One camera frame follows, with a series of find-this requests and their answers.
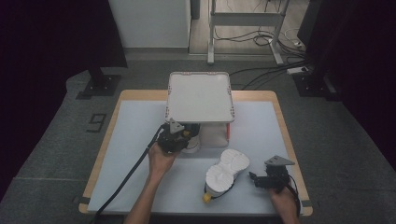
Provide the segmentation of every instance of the metal stand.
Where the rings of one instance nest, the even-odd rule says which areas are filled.
[[[213,64],[215,62],[215,47],[214,47],[214,31],[215,26],[275,26],[274,37],[270,39],[271,51],[274,54],[277,65],[282,65],[283,60],[280,57],[279,38],[280,29],[282,28],[283,20],[285,20],[286,10],[288,9],[290,0],[286,0],[282,10],[279,13],[265,12],[265,13],[235,13],[235,12],[216,12],[216,0],[211,0],[210,9],[210,33],[207,44],[207,63]]]

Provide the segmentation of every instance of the yellow object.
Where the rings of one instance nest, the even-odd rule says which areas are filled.
[[[204,200],[204,203],[209,203],[210,200],[212,199],[212,195],[205,193],[204,197],[202,197],[202,200]]]
[[[184,136],[189,136],[189,135],[190,135],[190,131],[184,130],[184,131],[183,131],[183,135],[184,135]]]

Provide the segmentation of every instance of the cable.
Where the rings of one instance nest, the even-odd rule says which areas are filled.
[[[279,68],[279,67],[247,68],[247,69],[238,70],[238,71],[236,71],[236,72],[232,72],[232,73],[230,73],[228,76],[230,77],[230,76],[235,75],[235,74],[237,74],[237,73],[246,72],[246,71],[260,70],[260,69],[273,69],[273,68]]]
[[[99,208],[99,210],[95,213],[95,216],[93,217],[93,220],[90,222],[90,224],[94,224],[96,222],[96,219],[99,218],[99,216],[101,215],[101,213],[105,210],[105,208],[111,203],[111,201],[113,201],[114,198],[116,198],[116,196],[120,193],[120,191],[122,190],[123,186],[126,184],[126,182],[128,182],[129,178],[131,177],[131,175],[134,173],[134,171],[137,169],[137,167],[140,165],[140,163],[142,162],[143,159],[145,159],[146,155],[149,153],[149,149],[152,147],[152,145],[154,145],[157,137],[158,137],[158,133],[161,131],[161,129],[163,129],[164,124],[160,126],[160,128],[158,128],[157,132],[154,134],[153,138],[151,139],[151,141],[149,142],[148,146],[146,147],[145,151],[142,153],[142,155],[140,156],[139,160],[136,162],[136,164],[134,165],[134,167],[131,169],[131,171],[128,173],[127,176],[125,176],[125,178],[122,180],[121,184],[119,185],[119,187],[116,189],[116,191],[113,193],[113,195],[111,195],[111,197],[107,200],[107,202],[105,202],[102,207]]]
[[[280,178],[278,175],[275,175],[275,176],[276,176],[276,178],[277,178],[280,182],[283,183],[283,185],[284,185],[288,190],[290,190],[291,194],[294,196],[294,201],[295,201],[296,207],[297,207],[297,217],[299,217],[299,216],[300,216],[300,212],[301,212],[301,205],[300,205],[300,199],[299,199],[299,197],[298,197],[297,185],[295,184],[295,181],[294,181],[293,177],[291,177],[291,175],[289,175],[289,177],[291,177],[291,179],[292,179],[293,182],[294,182],[294,185],[295,185],[295,187],[296,187],[296,190],[294,190],[294,189],[291,187],[291,185],[290,185],[289,183],[285,183],[285,181],[283,181],[282,178]]]
[[[247,34],[245,34],[245,35],[239,35],[239,36],[233,36],[233,37],[220,37],[220,36],[218,35],[218,32],[217,32],[216,27],[215,27],[215,35],[216,35],[216,37],[217,37],[217,38],[215,38],[215,40],[228,40],[228,41],[234,41],[234,42],[244,42],[244,41],[252,40],[252,39],[254,39],[256,36],[251,37],[251,38],[248,38],[248,39],[243,39],[243,40],[236,40],[236,39],[241,38],[241,37],[244,37],[244,36],[247,36],[247,35],[252,35],[252,34],[255,34],[255,33],[257,33],[257,32],[268,33],[268,32],[265,32],[265,31],[253,31],[253,32],[247,33]]]
[[[262,84],[260,84],[259,86],[257,86],[257,87],[254,89],[254,91],[256,91],[258,88],[260,88],[260,87],[261,87],[262,85],[264,85],[265,83],[270,82],[272,79],[274,79],[274,78],[278,77],[279,75],[283,74],[284,72],[285,72],[285,71],[281,71],[281,72],[275,74],[273,77],[268,78],[267,81],[265,81],[265,82],[263,82]]]
[[[264,12],[267,11],[267,6],[268,6],[268,2],[269,2],[269,1],[270,1],[270,0],[267,0],[267,3],[265,4]]]
[[[268,75],[268,74],[271,74],[271,73],[276,73],[276,72],[284,71],[284,70],[286,70],[286,69],[288,69],[288,68],[297,67],[297,66],[302,66],[302,65],[305,65],[305,64],[307,64],[307,63],[309,63],[309,61],[304,60],[304,61],[301,61],[301,62],[298,62],[298,63],[291,63],[291,64],[289,64],[289,65],[282,66],[282,67],[280,67],[279,69],[277,69],[277,70],[275,70],[275,71],[269,71],[269,72],[263,73],[263,74],[259,75],[258,77],[255,77],[253,80],[251,80],[244,88],[242,88],[241,91],[243,91],[244,89],[246,89],[249,85],[251,85],[253,82],[255,82],[255,81],[256,81],[257,79],[259,79],[260,77],[263,77],[263,76]]]
[[[277,8],[277,12],[280,11],[280,5],[282,5],[282,0],[279,0],[279,7]]]
[[[303,50],[290,48],[290,47],[286,46],[285,44],[283,44],[281,41],[278,41],[278,44],[281,47],[282,51],[287,54],[292,54],[292,55],[298,56],[300,58],[305,57],[305,51],[303,51]]]
[[[256,8],[262,3],[262,0],[260,0],[259,4],[254,7],[253,12],[256,11]]]
[[[283,32],[283,35],[286,37],[286,39],[288,39],[289,41],[295,40],[295,39],[289,39],[287,36],[288,31],[292,31],[292,30],[300,30],[300,28],[292,28],[292,29],[287,29],[285,32]]]
[[[229,4],[229,2],[228,2],[228,0],[227,0],[227,7],[231,10],[231,12],[233,12],[233,9],[230,7],[230,5],[228,5]]]
[[[267,45],[270,45],[270,40],[269,39],[266,39],[265,37],[271,37],[271,36],[269,36],[269,35],[256,35],[256,36],[254,36],[253,37],[253,41],[254,41],[254,43],[257,45],[257,46],[260,46],[260,47],[263,47],[263,46],[267,46]],[[263,39],[263,40],[265,40],[265,41],[267,41],[267,43],[265,43],[265,44],[260,44],[259,42],[258,42],[258,40],[259,39]]]
[[[298,56],[289,56],[289,57],[286,58],[286,62],[287,62],[288,64],[291,64],[291,62],[289,62],[289,59],[292,59],[292,58],[301,59],[301,57],[298,57]]]

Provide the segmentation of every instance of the wooden table edge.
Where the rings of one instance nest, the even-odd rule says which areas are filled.
[[[103,158],[105,157],[106,150],[113,134],[114,127],[116,125],[117,117],[120,111],[120,103],[122,100],[152,100],[152,101],[166,101],[167,90],[126,90],[120,94],[117,105],[114,109],[111,120],[108,124],[106,135],[104,137],[103,143],[99,149],[98,156],[96,158],[95,164],[92,168],[90,178],[88,180],[87,186],[84,190],[83,197],[91,198],[93,188],[96,184],[97,178],[99,176],[100,170],[102,168]],[[295,162],[292,166],[297,188],[299,190],[299,196],[302,201],[309,201],[308,192],[306,191],[305,183],[303,180],[303,175],[301,174],[300,166],[297,162],[297,158],[294,152],[294,148],[291,143],[288,128],[286,122],[283,118],[282,111],[277,100],[276,94],[273,91],[233,91],[233,101],[271,101],[276,112],[277,121],[279,123],[280,131],[282,132],[283,141],[285,142],[285,147],[288,152],[289,158]],[[89,214],[88,205],[85,203],[80,203],[78,210],[81,213]],[[313,213],[312,206],[304,207],[303,216],[311,216]]]

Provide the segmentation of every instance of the gray carpet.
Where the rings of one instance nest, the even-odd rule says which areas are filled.
[[[74,202],[81,196],[102,144],[106,127],[122,90],[166,89],[174,71],[234,72],[272,62],[200,60],[129,61],[129,69],[105,68],[105,74],[122,75],[114,96],[76,100],[90,77],[71,77],[58,113],[35,150],[12,181],[0,203],[0,223],[88,223]],[[231,77],[233,84],[247,84],[262,71]],[[259,90],[275,91],[288,125],[291,141],[314,207],[303,223],[396,223],[396,174],[359,123],[339,102],[301,98],[286,73],[263,77]],[[239,90],[241,85],[233,85]],[[90,124],[92,114],[106,114],[99,133]],[[206,219],[205,222],[219,220]],[[262,223],[260,218],[226,220],[227,223]],[[186,222],[187,219],[155,217],[153,223]],[[104,223],[120,223],[111,217]]]

